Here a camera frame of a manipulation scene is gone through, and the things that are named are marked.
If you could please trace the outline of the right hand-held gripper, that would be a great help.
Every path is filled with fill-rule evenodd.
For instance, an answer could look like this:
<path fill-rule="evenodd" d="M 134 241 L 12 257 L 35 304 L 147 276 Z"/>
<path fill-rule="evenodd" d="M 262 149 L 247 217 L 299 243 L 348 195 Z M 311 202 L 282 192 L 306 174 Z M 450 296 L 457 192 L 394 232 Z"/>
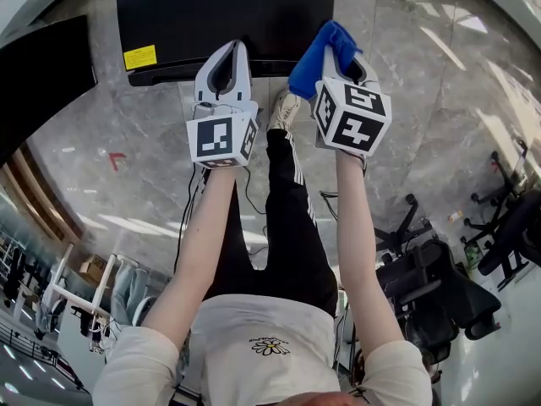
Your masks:
<path fill-rule="evenodd" d="M 344 82 L 333 47 L 325 47 L 313 116 L 326 146 L 371 156 L 391 125 L 391 99 L 377 92 L 379 78 L 368 62 L 363 57 L 355 62 L 363 72 L 357 85 Z"/>

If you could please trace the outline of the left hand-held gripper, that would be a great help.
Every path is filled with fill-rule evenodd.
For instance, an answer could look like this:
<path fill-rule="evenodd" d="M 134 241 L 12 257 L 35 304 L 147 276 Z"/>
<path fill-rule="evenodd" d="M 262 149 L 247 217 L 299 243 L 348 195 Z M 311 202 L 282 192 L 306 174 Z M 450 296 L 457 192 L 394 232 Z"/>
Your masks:
<path fill-rule="evenodd" d="M 190 156 L 204 168 L 244 167 L 259 132 L 255 101 L 237 106 L 212 104 L 206 97 L 240 102 L 251 97 L 251 73 L 246 46 L 229 41 L 203 64 L 195 77 L 193 117 L 187 122 Z"/>

